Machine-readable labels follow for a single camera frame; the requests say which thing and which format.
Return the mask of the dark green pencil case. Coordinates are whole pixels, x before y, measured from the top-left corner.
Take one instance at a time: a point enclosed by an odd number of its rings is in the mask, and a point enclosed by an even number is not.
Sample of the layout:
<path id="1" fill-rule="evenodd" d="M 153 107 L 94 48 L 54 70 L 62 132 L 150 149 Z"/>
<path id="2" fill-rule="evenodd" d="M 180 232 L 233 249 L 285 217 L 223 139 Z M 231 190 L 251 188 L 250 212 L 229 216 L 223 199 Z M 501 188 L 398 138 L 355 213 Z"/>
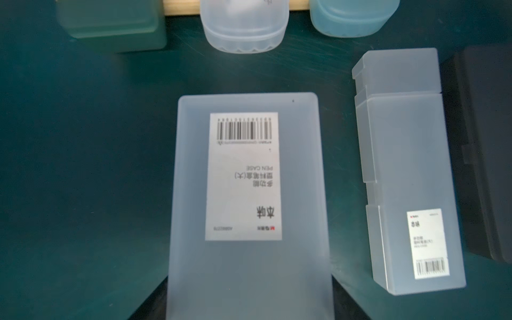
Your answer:
<path id="1" fill-rule="evenodd" d="M 162 1 L 56 1 L 57 20 L 66 32 L 105 53 L 163 49 L 167 45 Z"/>

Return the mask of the wide frosted pencil case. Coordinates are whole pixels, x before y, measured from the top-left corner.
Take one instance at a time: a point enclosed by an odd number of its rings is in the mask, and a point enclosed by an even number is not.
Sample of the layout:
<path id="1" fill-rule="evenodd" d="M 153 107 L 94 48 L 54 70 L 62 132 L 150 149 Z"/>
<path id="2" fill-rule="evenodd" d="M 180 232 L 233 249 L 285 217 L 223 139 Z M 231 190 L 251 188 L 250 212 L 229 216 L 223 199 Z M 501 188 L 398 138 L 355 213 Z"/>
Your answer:
<path id="1" fill-rule="evenodd" d="M 166 317 L 335 317 L 316 94 L 179 99 Z"/>

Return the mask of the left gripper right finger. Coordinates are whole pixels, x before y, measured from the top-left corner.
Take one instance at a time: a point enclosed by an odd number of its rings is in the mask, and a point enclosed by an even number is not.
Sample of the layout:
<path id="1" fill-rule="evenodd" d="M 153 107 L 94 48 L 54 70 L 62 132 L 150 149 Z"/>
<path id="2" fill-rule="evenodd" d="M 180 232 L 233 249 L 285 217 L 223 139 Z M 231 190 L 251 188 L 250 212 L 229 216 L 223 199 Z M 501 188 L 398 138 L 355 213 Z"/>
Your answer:
<path id="1" fill-rule="evenodd" d="M 332 277 L 335 320 L 370 320 L 352 296 Z"/>

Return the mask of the narrow frosted pencil case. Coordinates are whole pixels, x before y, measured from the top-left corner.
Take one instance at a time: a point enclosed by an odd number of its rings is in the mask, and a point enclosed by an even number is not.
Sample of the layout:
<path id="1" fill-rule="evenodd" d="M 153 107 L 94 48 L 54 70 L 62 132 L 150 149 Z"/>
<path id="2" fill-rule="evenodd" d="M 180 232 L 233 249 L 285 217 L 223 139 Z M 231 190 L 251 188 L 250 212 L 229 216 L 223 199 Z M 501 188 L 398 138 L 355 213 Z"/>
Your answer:
<path id="1" fill-rule="evenodd" d="M 374 281 L 392 295 L 465 287 L 437 50 L 368 51 L 352 77 Z"/>

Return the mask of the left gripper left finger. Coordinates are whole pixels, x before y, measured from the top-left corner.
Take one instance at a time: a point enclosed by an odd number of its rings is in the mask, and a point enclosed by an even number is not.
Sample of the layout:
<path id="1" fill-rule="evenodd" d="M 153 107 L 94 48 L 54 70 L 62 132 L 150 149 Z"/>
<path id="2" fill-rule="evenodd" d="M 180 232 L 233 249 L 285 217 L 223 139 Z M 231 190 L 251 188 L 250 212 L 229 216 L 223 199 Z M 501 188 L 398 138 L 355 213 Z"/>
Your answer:
<path id="1" fill-rule="evenodd" d="M 128 320 L 165 320 L 167 281 L 168 278 L 165 278 Z"/>

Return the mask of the black pencil case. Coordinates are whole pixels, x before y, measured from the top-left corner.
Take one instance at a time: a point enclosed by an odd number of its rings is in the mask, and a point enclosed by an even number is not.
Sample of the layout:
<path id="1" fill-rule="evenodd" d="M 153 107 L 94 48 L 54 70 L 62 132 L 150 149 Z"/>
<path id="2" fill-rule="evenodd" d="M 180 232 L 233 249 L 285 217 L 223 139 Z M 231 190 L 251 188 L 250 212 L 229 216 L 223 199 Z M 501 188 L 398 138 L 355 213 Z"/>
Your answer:
<path id="1" fill-rule="evenodd" d="M 467 47 L 440 69 L 466 247 L 511 263 L 511 44 Z"/>

